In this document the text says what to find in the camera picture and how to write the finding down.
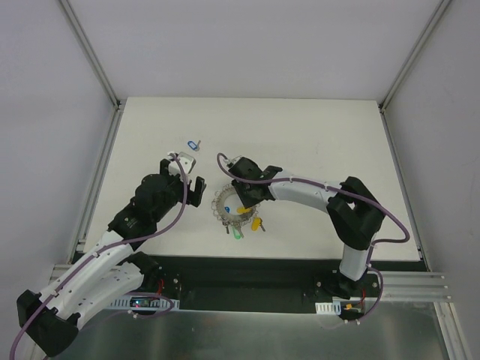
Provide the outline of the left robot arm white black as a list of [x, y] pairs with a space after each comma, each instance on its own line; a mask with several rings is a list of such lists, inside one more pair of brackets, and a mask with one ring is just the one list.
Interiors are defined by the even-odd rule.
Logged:
[[23, 292], [16, 300], [20, 333], [46, 356], [55, 357], [111, 301], [138, 288], [152, 291], [158, 285], [158, 266], [138, 249], [178, 223], [176, 217], [158, 229], [158, 222], [176, 205], [200, 205], [206, 183], [201, 177], [190, 180], [195, 164], [184, 152], [169, 154], [158, 172], [142, 179], [94, 247], [40, 292]]

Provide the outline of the silver key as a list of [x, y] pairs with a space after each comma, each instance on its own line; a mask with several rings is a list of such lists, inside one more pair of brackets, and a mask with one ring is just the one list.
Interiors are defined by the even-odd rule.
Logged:
[[222, 226], [225, 228], [226, 230], [226, 234], [230, 234], [230, 228], [229, 228], [229, 224], [227, 222], [222, 222]]

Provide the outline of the green key tag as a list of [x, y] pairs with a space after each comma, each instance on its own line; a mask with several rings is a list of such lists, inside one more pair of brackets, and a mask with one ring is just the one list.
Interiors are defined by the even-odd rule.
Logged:
[[242, 234], [237, 228], [233, 227], [232, 228], [232, 233], [233, 233], [233, 236], [236, 240], [242, 239]]

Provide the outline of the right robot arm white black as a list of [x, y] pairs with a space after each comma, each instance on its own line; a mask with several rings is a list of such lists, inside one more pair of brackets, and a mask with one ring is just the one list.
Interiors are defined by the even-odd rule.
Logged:
[[348, 177], [329, 190], [318, 181], [303, 179], [279, 166], [259, 166], [247, 157], [227, 162], [232, 186], [242, 204], [248, 208], [266, 200], [283, 200], [318, 209], [326, 213], [343, 253], [337, 272], [322, 282], [324, 290], [342, 299], [361, 291], [365, 285], [369, 251], [385, 215], [373, 203], [371, 192], [358, 178]]

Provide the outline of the large metal keyring with rings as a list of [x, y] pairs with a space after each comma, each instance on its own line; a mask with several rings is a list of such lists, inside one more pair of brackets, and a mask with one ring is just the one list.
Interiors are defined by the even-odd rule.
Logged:
[[[229, 207], [229, 213], [224, 210], [225, 206]], [[231, 184], [223, 186], [214, 193], [214, 198], [211, 201], [211, 210], [214, 217], [221, 223], [227, 222], [230, 227], [241, 228], [249, 224], [258, 215], [257, 205], [250, 207], [251, 211], [247, 214], [238, 214], [236, 211], [238, 207], [244, 206]]]

